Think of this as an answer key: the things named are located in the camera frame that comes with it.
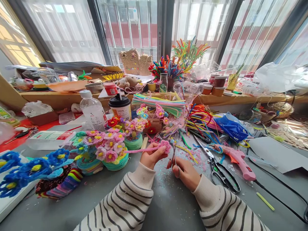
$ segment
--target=person's right hand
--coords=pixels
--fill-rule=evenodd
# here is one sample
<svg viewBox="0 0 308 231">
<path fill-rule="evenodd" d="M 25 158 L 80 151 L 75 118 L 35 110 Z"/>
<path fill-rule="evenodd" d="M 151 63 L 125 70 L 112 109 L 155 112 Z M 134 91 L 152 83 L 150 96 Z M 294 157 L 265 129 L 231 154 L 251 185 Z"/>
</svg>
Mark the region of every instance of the person's right hand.
<svg viewBox="0 0 308 231">
<path fill-rule="evenodd" d="M 176 178 L 180 178 L 181 181 L 185 184 L 185 186 L 192 192 L 194 192 L 201 180 L 201 176 L 193 167 L 192 163 L 188 160 L 183 160 L 179 157 L 176 158 L 176 164 L 180 167 L 178 168 L 175 165 L 175 160 L 173 159 L 173 168 L 172 171 Z M 172 165 L 171 159 L 168 162 L 167 169 Z"/>
</svg>

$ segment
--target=blue plastic bag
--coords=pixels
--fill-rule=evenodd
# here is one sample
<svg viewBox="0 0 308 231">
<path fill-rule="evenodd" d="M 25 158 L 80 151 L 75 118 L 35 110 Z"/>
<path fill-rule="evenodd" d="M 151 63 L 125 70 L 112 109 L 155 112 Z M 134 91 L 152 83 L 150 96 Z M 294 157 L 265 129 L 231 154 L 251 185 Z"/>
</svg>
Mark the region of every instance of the blue plastic bag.
<svg viewBox="0 0 308 231">
<path fill-rule="evenodd" d="M 249 135 L 244 125 L 230 112 L 221 118 L 214 118 L 214 120 L 237 143 L 242 142 Z"/>
</svg>

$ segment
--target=window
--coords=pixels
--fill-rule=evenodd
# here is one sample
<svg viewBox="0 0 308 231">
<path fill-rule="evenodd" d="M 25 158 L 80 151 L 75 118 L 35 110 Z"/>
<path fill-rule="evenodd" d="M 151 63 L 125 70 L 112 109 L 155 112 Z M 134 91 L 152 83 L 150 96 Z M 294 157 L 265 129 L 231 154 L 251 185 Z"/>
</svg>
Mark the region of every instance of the window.
<svg viewBox="0 0 308 231">
<path fill-rule="evenodd" d="M 281 26 L 292 12 L 295 0 L 244 0 L 222 57 L 223 75 L 256 71 Z"/>
<path fill-rule="evenodd" d="M 57 62 L 105 64 L 86 0 L 23 0 Z"/>
<path fill-rule="evenodd" d="M 223 43 L 222 34 L 225 28 L 227 16 L 231 4 L 236 1 L 189 1 L 175 0 L 173 13 L 172 45 L 176 41 L 192 40 L 196 35 L 197 46 L 207 43 L 211 46 L 205 52 L 197 64 L 214 59 L 217 61 L 216 53 L 218 47 Z"/>
<path fill-rule="evenodd" d="M 308 63 L 308 18 L 275 60 L 276 64 L 305 65 Z"/>
<path fill-rule="evenodd" d="M 136 48 L 157 60 L 157 0 L 97 0 L 112 63 L 123 68 L 121 51 Z"/>
<path fill-rule="evenodd" d="M 5 2 L 0 3 L 0 48 L 14 65 L 39 66 L 44 61 Z"/>
</svg>

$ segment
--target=person's left hand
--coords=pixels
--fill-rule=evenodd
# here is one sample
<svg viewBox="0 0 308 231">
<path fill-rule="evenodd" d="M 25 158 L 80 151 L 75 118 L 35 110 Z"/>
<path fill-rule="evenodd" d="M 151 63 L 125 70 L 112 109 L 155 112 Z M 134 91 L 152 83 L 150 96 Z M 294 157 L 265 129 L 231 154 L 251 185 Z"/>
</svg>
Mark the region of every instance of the person's left hand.
<svg viewBox="0 0 308 231">
<path fill-rule="evenodd" d="M 158 146 L 158 143 L 151 143 L 147 148 L 155 148 Z M 141 154 L 140 163 L 149 169 L 154 169 L 157 161 L 168 157 L 168 154 L 165 153 L 166 146 L 162 146 L 155 151 L 147 151 Z"/>
</svg>

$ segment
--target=hand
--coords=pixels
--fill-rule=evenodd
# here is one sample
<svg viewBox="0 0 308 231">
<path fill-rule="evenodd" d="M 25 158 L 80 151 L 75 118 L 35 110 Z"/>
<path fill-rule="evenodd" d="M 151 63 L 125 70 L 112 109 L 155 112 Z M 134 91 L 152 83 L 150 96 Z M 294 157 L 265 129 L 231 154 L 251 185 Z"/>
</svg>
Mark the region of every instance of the hand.
<svg viewBox="0 0 308 231">
<path fill-rule="evenodd" d="M 151 143 L 147 148 L 155 148 L 158 146 L 158 143 Z M 166 146 L 162 146 L 156 151 L 143 152 L 141 154 L 140 163 L 149 169 L 154 169 L 157 161 L 168 157 L 168 154 L 165 153 Z"/>
<path fill-rule="evenodd" d="M 188 160 L 183 160 L 177 157 L 176 164 L 179 167 L 175 165 L 175 160 L 173 159 L 172 171 L 174 175 L 176 176 L 176 178 L 180 178 L 181 181 L 190 191 L 194 192 L 201 180 L 201 176 L 195 170 L 192 163 Z M 167 169 L 170 167 L 171 167 L 171 159 L 168 162 Z"/>
</svg>

